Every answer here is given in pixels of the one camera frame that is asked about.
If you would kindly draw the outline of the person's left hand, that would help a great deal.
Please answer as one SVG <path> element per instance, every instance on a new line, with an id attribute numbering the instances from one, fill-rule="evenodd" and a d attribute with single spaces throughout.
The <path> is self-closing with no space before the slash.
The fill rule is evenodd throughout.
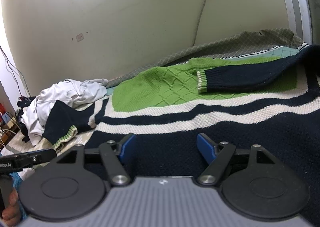
<path id="1" fill-rule="evenodd" d="M 21 216 L 18 193 L 13 187 L 9 195 L 9 205 L 3 210 L 1 219 L 7 226 L 16 226 L 20 223 Z"/>

